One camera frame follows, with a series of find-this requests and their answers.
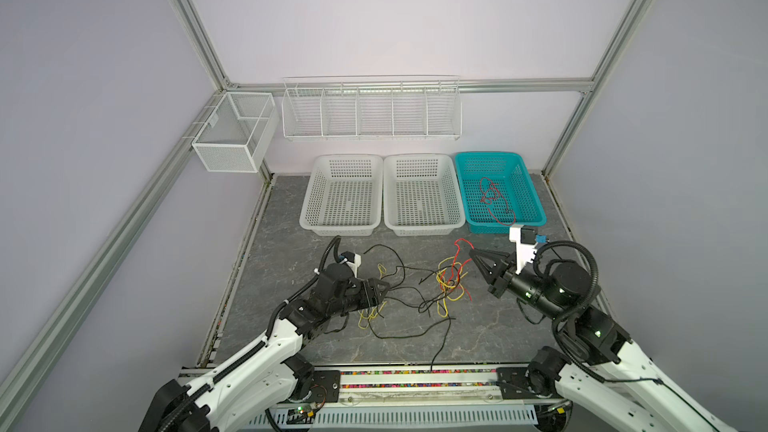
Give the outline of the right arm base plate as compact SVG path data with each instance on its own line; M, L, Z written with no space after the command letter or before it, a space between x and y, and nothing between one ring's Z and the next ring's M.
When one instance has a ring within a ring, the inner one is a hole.
M505 400L556 396L554 380L539 370L528 367L497 367L496 374L495 384Z

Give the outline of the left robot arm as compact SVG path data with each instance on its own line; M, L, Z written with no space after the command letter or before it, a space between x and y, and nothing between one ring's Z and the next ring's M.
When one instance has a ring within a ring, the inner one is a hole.
M152 398L142 431L238 431L257 414L310 393L314 367L300 351L334 317L382 304L391 285L361 278L359 254L323 251L311 279L272 311L266 330L213 370L182 385L172 379Z

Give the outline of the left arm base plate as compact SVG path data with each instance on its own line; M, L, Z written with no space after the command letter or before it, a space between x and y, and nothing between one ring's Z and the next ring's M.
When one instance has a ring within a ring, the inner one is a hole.
M341 392L341 371L315 370L299 378L289 402L336 403Z

